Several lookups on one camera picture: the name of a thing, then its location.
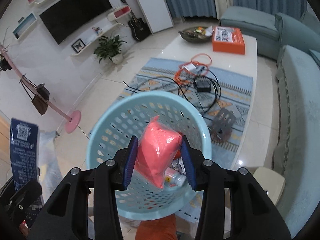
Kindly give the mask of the white standing air conditioner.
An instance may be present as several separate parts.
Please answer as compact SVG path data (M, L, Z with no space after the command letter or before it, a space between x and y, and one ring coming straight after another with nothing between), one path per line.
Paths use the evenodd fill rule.
M165 0L137 0L153 34L174 26Z

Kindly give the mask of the scallop pattern tablecloth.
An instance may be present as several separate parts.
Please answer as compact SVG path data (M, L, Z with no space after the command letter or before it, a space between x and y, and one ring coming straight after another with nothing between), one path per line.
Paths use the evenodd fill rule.
M41 131L39 137L39 180L42 186L42 198L44 202L49 199L62 180L62 174L54 149L54 141L57 136L58 133L56 131Z

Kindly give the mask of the pink plastic packet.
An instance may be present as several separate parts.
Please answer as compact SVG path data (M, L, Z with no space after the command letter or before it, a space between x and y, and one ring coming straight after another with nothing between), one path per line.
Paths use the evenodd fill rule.
M165 171L182 145L182 135L159 121L150 119L138 140L135 170L152 186L163 189Z

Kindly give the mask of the green potted plant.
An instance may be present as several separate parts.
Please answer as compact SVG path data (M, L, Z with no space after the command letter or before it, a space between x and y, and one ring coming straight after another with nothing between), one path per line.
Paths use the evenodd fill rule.
M119 35L101 36L99 45L94 50L94 55L99 63L109 59L113 64L121 64L123 62L122 45L126 43Z

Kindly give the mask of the pink coat rack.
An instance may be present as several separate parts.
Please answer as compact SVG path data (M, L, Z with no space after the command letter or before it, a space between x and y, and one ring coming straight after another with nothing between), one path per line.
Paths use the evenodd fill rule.
M31 103L36 108L36 110L44 115L48 111L48 107L53 109L57 114L65 119L64 129L68 134L73 133L77 127L79 127L81 120L81 112L79 110L74 110L71 114L64 113L61 109L56 107L50 101L50 92L46 88L44 83L36 85L31 81L27 74L23 74L19 68L16 66L14 61L10 58L8 54L8 49L10 45L5 46L4 42L7 37L8 27L4 31L3 41L1 42L1 72L6 72L8 70L13 70L18 76L18 83L21 84L27 96L29 96Z

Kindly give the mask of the black wall television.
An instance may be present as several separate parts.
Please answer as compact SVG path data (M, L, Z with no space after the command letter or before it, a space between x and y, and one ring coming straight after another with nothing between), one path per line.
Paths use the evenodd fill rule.
M40 14L57 44L81 26L112 9L109 0L60 0Z

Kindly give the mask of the black power adapter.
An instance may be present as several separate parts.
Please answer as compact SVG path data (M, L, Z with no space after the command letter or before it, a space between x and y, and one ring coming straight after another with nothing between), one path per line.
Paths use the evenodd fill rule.
M211 81L207 78L198 78L194 80L194 88L198 93L209 93L211 91Z

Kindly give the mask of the blue framed wall shelf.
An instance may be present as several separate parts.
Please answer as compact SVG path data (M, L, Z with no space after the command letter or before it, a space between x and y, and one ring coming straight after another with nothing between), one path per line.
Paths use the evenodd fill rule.
M19 40L36 22L37 17L33 12L31 12L12 32L16 40Z

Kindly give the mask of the black acoustic guitar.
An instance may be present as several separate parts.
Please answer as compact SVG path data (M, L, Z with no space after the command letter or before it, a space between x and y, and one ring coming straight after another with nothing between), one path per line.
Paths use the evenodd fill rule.
M149 26L141 17L136 18L133 11L130 12L130 17L128 25L131 29L132 37L137 42L141 42L151 34Z

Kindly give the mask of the blue milk carton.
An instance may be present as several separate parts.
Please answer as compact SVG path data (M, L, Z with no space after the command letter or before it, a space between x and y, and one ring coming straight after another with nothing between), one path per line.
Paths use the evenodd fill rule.
M30 180L39 182L39 134L39 127L36 124L14 118L10 121L10 162L16 191ZM27 227L32 227L42 207L41 195L27 208L24 220Z

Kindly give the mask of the patterned blue rug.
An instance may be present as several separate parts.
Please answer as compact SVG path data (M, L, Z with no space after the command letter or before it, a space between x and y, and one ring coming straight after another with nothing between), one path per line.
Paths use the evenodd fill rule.
M230 168L238 153L251 107L253 79L211 67L208 93L174 82L179 61L150 59L119 94L90 132L87 168L92 169L128 146L132 136L141 136L149 120L185 135L192 148L207 159ZM116 192L118 213L134 220L152 220L172 213L195 223L199 220L202 192L188 183L155 189L139 174L132 176L125 191Z

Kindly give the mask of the white plastic bottle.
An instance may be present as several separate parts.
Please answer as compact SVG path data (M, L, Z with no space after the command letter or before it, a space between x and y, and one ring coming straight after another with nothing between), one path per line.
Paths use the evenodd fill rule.
M170 186L182 187L187 177L173 168L167 168L164 173L164 181Z

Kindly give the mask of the red white wall box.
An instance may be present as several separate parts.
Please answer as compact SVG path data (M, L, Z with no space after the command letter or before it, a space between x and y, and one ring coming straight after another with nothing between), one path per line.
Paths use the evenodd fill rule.
M131 8L128 5L124 5L122 7L119 7L117 9L114 9L112 12L110 12L107 15L107 19L111 21L117 21L120 18L128 15L131 13Z

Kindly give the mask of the dark fruit bowl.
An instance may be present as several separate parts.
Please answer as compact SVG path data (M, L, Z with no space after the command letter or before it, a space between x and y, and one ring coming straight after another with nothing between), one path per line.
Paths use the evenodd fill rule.
M203 27L196 26L180 30L178 32L185 41L190 43L206 43L212 39L214 29L213 26Z

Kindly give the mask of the black hanging bag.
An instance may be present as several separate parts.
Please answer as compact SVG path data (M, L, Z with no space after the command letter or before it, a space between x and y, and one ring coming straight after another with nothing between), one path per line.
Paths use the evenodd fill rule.
M32 81L30 81L27 77L24 77L25 81L27 81L29 84L31 84L36 91L40 94L40 96L42 96L42 98L45 101L49 100L49 96L50 96L50 92L48 91L48 89L45 87L44 83L41 83L39 85L35 85L35 83L33 83Z

